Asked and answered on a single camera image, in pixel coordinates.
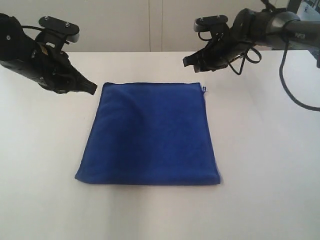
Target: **table surface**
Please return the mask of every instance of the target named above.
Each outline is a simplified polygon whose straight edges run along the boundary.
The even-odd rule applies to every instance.
[[[194,73],[189,52],[70,53],[98,84],[58,95],[0,68],[1,240],[318,240],[320,113],[296,106],[279,79],[281,51],[241,76]],[[320,70],[288,54],[297,98],[320,106]],[[88,185],[74,179],[104,82],[200,82],[222,184]]]

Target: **folded towel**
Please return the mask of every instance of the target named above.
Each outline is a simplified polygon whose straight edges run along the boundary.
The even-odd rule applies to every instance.
[[[88,184],[219,184],[201,85],[105,83],[75,178]]]

